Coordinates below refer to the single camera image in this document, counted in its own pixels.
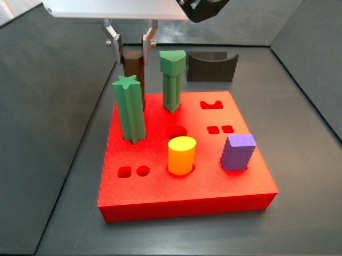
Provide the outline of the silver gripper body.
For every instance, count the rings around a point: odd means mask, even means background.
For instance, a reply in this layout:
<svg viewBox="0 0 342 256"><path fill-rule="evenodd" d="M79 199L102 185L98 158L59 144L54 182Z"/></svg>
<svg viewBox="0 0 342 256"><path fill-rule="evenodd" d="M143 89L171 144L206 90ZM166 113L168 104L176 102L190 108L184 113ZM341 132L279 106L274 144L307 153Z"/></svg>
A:
<svg viewBox="0 0 342 256"><path fill-rule="evenodd" d="M54 17L187 20L176 0L43 0Z"/></svg>

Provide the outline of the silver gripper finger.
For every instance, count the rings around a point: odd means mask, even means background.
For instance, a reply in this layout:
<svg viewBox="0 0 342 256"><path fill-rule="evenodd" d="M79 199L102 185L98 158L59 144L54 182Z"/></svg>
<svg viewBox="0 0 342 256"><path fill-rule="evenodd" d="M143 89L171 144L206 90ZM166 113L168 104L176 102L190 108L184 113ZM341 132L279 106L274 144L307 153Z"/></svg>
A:
<svg viewBox="0 0 342 256"><path fill-rule="evenodd" d="M148 53L156 46L155 34L158 32L158 21L148 21L148 30L142 37L144 64L148 64Z"/></svg>
<svg viewBox="0 0 342 256"><path fill-rule="evenodd" d="M112 20L104 20L104 31L107 34L107 45L112 47L116 55L116 62L122 63L122 41L120 34L115 31L112 27Z"/></svg>

